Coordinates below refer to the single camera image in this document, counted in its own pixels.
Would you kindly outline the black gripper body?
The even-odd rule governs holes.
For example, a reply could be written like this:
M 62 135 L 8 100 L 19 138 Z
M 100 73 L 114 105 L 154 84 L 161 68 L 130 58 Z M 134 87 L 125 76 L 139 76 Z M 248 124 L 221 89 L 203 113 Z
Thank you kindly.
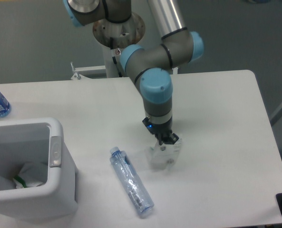
M 147 130 L 156 137 L 168 137 L 172 132 L 172 117 L 147 116 L 142 120 Z

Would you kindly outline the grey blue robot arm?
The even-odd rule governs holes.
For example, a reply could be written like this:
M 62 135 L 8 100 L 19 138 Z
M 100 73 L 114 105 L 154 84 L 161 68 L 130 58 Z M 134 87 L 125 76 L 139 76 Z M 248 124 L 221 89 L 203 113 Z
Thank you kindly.
M 175 144 L 172 132 L 173 85 L 169 71 L 200 58 L 202 38 L 185 25 L 175 0 L 150 0 L 148 5 L 161 36 L 161 44 L 144 49 L 138 43 L 145 26 L 132 12 L 129 0 L 66 0 L 63 2 L 77 27 L 93 25 L 96 40 L 111 50 L 120 50 L 113 63 L 121 76 L 131 79 L 143 99 L 143 124 L 158 143 Z

